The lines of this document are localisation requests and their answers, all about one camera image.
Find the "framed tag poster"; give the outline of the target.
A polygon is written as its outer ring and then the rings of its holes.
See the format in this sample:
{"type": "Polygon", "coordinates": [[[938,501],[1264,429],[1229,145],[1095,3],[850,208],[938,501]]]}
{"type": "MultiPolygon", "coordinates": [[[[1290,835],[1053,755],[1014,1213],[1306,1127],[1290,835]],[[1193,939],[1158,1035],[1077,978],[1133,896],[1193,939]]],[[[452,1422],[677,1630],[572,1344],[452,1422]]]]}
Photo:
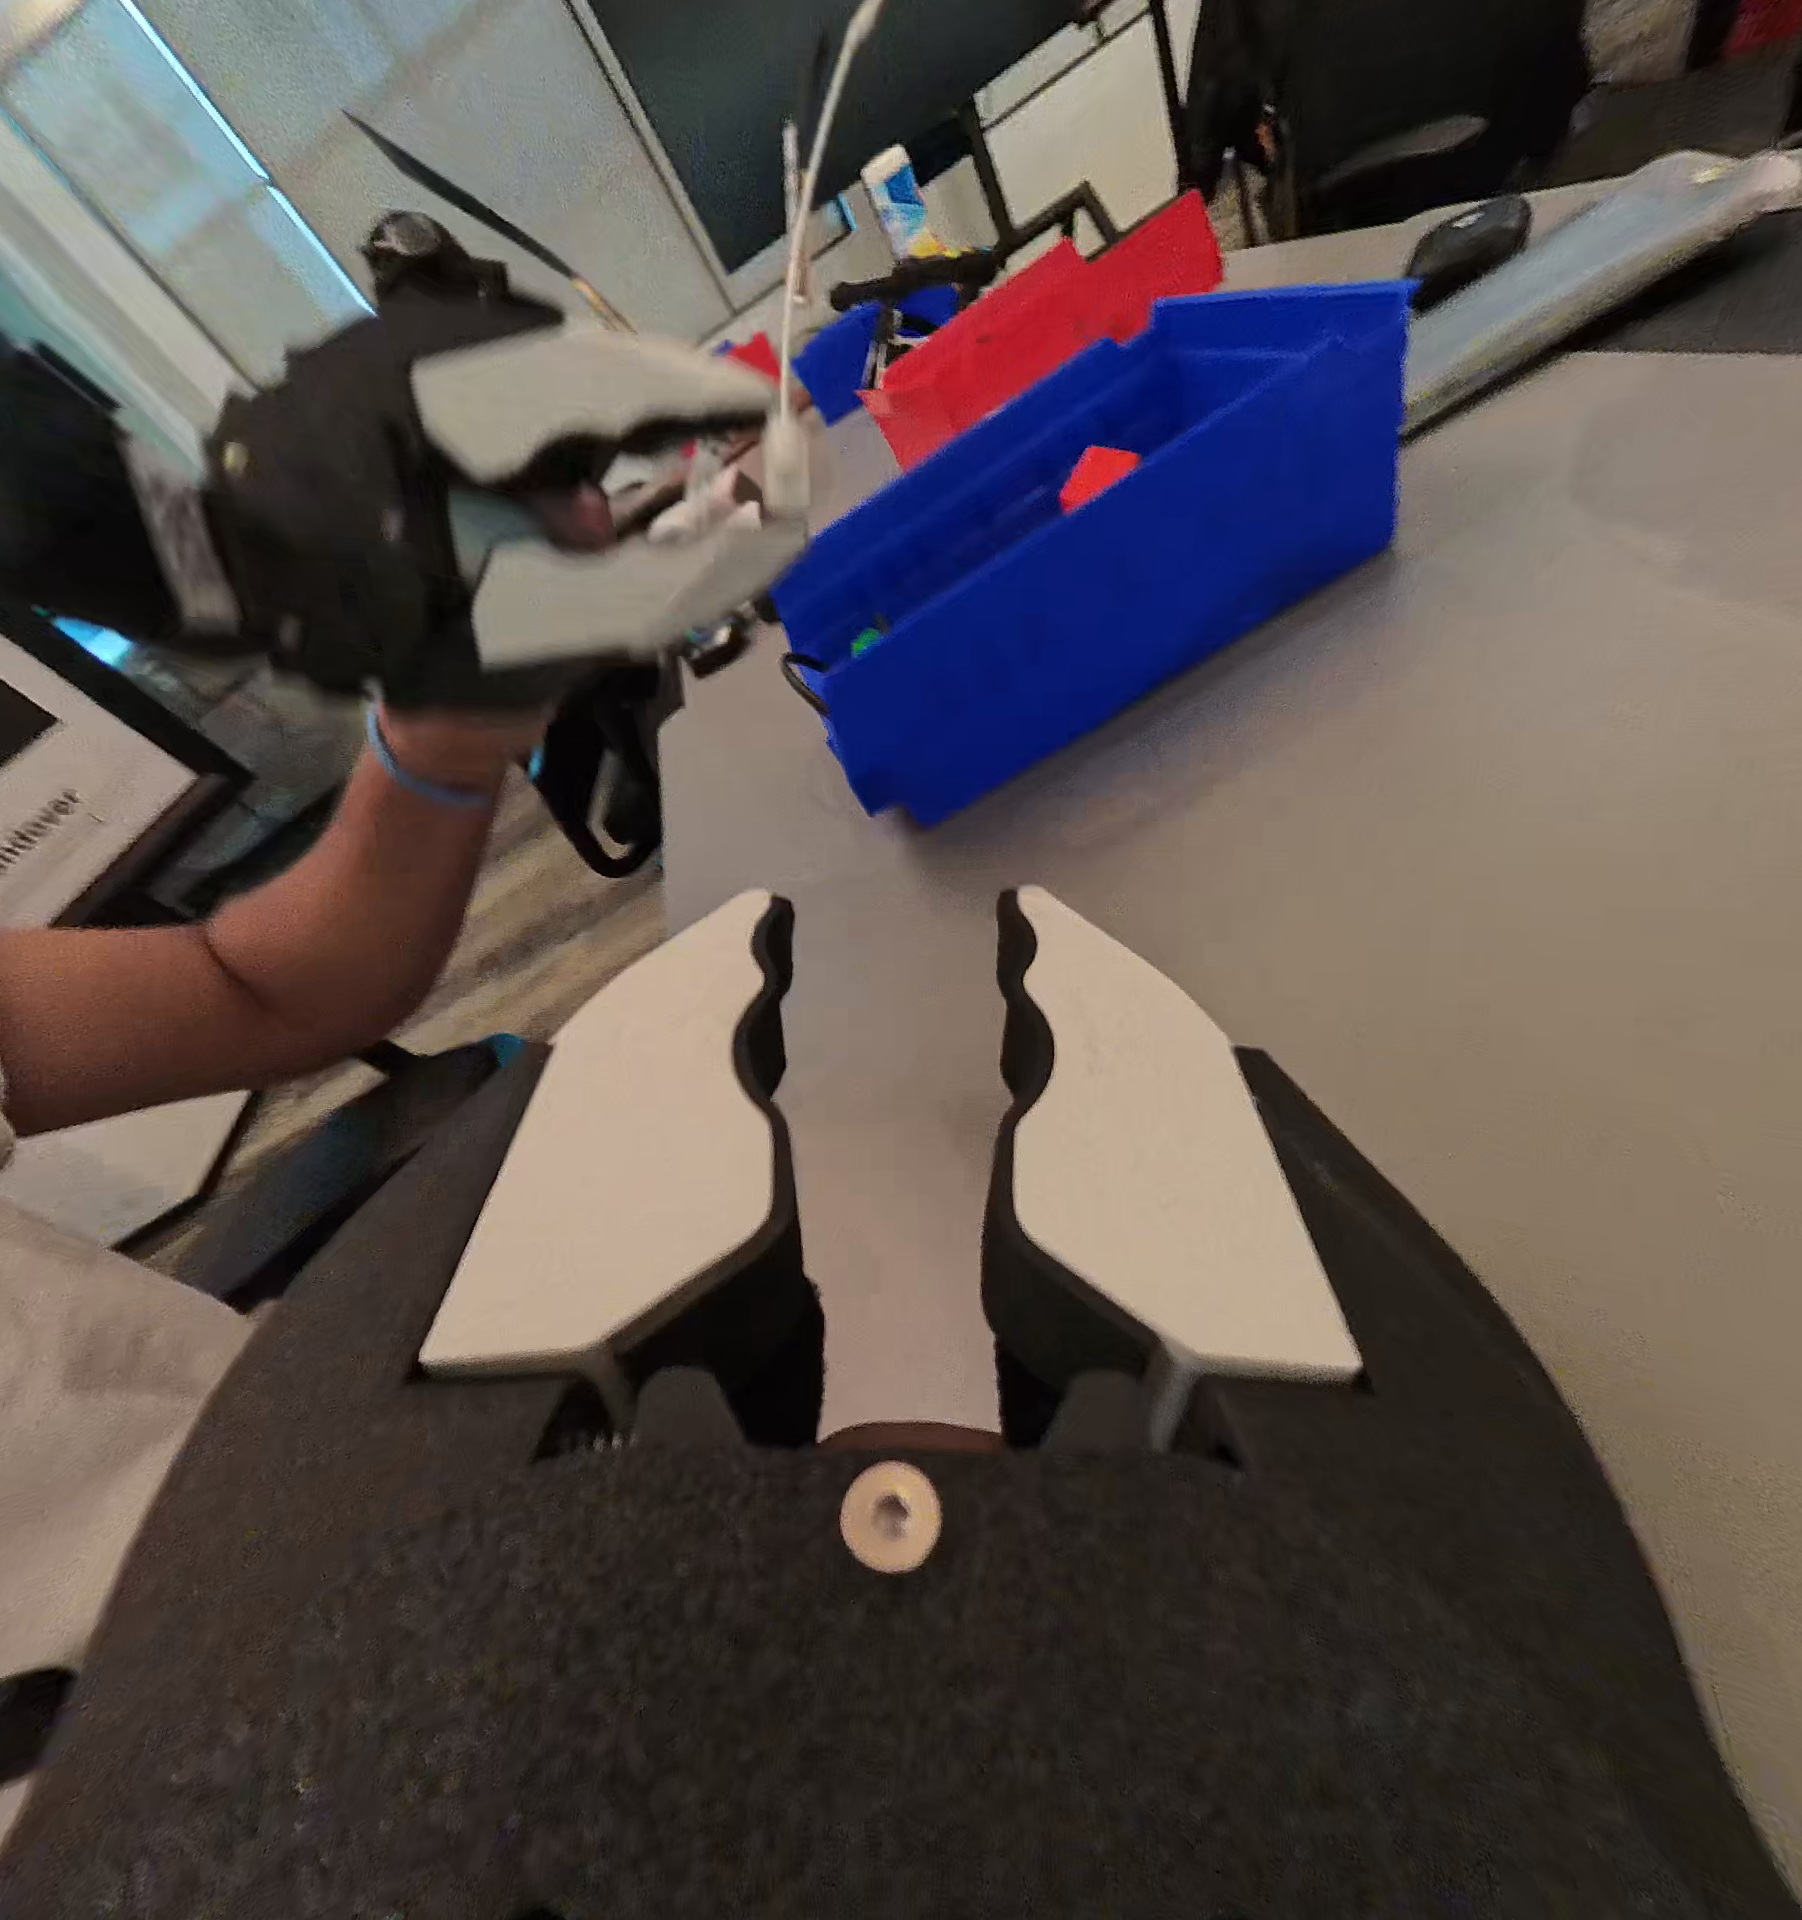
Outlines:
{"type": "Polygon", "coordinates": [[[248,785],[153,695],[0,601],[0,930],[106,921],[248,785]]]}

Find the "person's left hand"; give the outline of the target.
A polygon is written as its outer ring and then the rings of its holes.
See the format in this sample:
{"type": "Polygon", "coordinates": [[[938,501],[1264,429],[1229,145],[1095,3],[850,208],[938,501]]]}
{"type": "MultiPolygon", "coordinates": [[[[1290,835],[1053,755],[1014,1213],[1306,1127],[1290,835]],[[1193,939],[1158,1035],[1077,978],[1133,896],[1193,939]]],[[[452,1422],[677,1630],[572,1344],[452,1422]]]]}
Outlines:
{"type": "Polygon", "coordinates": [[[495,805],[511,768],[545,742],[552,708],[525,710],[367,710],[369,750],[399,787],[442,807],[495,805]]]}

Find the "grey pouch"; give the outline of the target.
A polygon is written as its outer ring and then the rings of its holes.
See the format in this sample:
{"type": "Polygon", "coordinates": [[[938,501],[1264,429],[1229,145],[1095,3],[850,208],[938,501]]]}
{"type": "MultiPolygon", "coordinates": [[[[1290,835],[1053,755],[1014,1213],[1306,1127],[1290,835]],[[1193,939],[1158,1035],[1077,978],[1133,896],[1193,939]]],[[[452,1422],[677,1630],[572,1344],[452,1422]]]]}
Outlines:
{"type": "Polygon", "coordinates": [[[1800,156],[1776,150],[1676,152],[1636,168],[1415,319],[1403,441],[1459,415],[1800,192],[1800,156]]]}

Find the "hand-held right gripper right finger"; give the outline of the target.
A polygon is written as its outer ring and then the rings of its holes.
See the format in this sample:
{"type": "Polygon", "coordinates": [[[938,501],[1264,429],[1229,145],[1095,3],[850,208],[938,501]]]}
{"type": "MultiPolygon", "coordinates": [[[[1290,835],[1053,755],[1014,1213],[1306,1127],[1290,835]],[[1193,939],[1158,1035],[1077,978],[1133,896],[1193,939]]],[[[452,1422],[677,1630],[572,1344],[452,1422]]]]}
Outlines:
{"type": "Polygon", "coordinates": [[[1236,1045],[1173,977],[1037,885],[996,900],[998,1127],[984,1320],[1002,1437],[1095,1380],[1142,1449],[1269,1389],[1352,1402],[1366,1363],[1236,1045]]]}

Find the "black computer mouse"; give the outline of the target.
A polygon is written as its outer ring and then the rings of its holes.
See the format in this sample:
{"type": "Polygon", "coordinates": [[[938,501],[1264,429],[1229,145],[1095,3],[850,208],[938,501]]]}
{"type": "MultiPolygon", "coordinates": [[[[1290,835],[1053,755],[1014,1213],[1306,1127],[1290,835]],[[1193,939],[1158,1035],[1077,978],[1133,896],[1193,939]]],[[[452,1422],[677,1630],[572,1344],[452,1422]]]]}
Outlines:
{"type": "Polygon", "coordinates": [[[1413,313],[1427,314],[1511,264],[1530,245],[1534,208],[1508,194],[1452,215],[1429,228],[1411,252],[1403,278],[1415,283],[1413,313]]]}

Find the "black office chair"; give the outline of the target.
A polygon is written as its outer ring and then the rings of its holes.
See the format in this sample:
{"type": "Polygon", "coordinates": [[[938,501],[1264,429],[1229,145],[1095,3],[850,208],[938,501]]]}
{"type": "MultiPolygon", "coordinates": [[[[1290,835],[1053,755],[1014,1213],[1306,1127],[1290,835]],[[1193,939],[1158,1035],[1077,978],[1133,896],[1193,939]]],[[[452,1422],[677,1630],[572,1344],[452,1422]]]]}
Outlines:
{"type": "Polygon", "coordinates": [[[1541,184],[1593,85],[1583,3],[1204,3],[1184,182],[1274,240],[1541,184]]]}

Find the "white blue canister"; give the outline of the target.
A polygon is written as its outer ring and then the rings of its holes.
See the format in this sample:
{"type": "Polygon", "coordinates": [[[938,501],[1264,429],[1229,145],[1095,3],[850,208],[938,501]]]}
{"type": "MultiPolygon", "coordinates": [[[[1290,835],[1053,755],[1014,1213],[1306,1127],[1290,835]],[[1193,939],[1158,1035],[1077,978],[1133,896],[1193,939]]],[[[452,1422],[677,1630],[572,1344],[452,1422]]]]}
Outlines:
{"type": "Polygon", "coordinates": [[[905,145],[890,145],[871,156],[861,170],[876,224],[897,263],[930,260],[943,252],[929,204],[905,145]]]}

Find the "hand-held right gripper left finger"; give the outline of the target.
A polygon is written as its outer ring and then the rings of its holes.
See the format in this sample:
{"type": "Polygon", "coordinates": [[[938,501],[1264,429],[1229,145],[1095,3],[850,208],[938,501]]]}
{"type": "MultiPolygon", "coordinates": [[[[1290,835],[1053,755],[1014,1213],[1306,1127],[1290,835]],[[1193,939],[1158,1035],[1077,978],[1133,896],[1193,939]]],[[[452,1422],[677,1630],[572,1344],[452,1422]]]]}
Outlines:
{"type": "Polygon", "coordinates": [[[782,1009],[794,904],[746,891],[591,998],[550,1053],[417,1352],[426,1380],[582,1380],[617,1431],[672,1370],[759,1447],[818,1438],[782,1009]]]}

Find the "blue wristband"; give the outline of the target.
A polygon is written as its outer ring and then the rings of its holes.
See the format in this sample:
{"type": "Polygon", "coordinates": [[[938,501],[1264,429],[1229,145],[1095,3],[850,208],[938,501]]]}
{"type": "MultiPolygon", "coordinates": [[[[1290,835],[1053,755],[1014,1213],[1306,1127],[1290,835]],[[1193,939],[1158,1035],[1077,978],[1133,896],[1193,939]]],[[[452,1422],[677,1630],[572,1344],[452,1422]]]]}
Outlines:
{"type": "Polygon", "coordinates": [[[455,812],[493,809],[511,763],[504,734],[481,719],[399,710],[381,701],[365,708],[365,740],[396,789],[455,812]]]}

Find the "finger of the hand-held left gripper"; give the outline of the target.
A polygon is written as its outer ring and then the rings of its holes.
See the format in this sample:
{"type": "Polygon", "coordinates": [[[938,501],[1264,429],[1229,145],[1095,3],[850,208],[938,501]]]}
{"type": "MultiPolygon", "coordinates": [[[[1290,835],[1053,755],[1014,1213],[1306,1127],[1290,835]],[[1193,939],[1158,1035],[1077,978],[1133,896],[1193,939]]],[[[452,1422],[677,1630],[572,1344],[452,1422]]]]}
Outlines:
{"type": "Polygon", "coordinates": [[[474,587],[471,633],[485,670],[652,656],[745,611],[799,560],[802,518],[734,517],[691,540],[576,554],[500,544],[474,587]]]}
{"type": "Polygon", "coordinates": [[[567,457],[598,476],[626,454],[763,429],[776,405],[775,381],[745,363],[601,326],[420,357],[409,393],[426,443],[479,489],[521,487],[567,457]]]}

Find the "blue plastic bin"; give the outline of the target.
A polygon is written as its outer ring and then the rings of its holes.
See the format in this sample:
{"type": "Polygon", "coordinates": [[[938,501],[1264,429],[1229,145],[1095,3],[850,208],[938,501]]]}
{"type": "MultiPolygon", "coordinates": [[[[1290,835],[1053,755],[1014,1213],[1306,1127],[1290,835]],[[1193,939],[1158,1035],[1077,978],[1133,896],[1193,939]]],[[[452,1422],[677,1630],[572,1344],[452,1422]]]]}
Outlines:
{"type": "Polygon", "coordinates": [[[865,393],[888,366],[925,344],[961,311],[956,286],[932,286],[899,305],[863,301],[832,319],[794,353],[792,374],[822,424],[832,427],[865,407],[865,393]]]}
{"type": "Polygon", "coordinates": [[[817,534],[773,601],[861,807],[937,827],[1384,554],[1413,297],[1158,301],[817,534]],[[1089,445],[1142,465],[1063,515],[1089,445]]]}

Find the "large dark screen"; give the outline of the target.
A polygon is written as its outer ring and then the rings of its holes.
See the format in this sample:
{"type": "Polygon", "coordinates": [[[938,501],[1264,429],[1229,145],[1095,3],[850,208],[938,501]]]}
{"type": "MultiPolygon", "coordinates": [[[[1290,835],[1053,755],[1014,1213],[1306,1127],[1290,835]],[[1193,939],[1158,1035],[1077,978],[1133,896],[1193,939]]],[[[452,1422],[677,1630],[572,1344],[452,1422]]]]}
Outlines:
{"type": "MultiPolygon", "coordinates": [[[[726,295],[782,263],[785,131],[809,150],[856,5],[567,5],[726,295]]],[[[809,228],[821,278],[879,275],[890,246],[866,164],[915,159],[951,246],[996,246],[1080,202],[1086,252],[1175,192],[1149,5],[883,5],[855,56],[809,228]]]]}

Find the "red plastic bin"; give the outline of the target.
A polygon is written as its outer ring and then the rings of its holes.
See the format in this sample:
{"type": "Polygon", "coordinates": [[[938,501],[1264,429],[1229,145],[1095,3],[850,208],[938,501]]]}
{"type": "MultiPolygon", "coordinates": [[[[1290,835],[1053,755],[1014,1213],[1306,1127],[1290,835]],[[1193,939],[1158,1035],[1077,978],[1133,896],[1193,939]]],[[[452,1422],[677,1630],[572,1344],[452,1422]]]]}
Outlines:
{"type": "Polygon", "coordinates": [[[1093,257],[1063,240],[906,353],[863,407],[912,470],[1100,342],[1129,342],[1154,305],[1204,297],[1225,257],[1201,191],[1186,191],[1093,257]]]}

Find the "person's left forearm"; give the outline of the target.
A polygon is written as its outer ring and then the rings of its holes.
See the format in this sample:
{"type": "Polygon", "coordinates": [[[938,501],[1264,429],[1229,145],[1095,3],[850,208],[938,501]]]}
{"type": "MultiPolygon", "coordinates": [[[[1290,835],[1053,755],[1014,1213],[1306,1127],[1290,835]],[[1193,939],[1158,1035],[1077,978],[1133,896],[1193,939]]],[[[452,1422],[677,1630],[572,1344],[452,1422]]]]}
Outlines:
{"type": "Polygon", "coordinates": [[[388,1040],[457,948],[500,795],[438,809],[365,750],[313,851],[206,923],[0,928],[15,1130],[290,1083],[388,1040]]]}

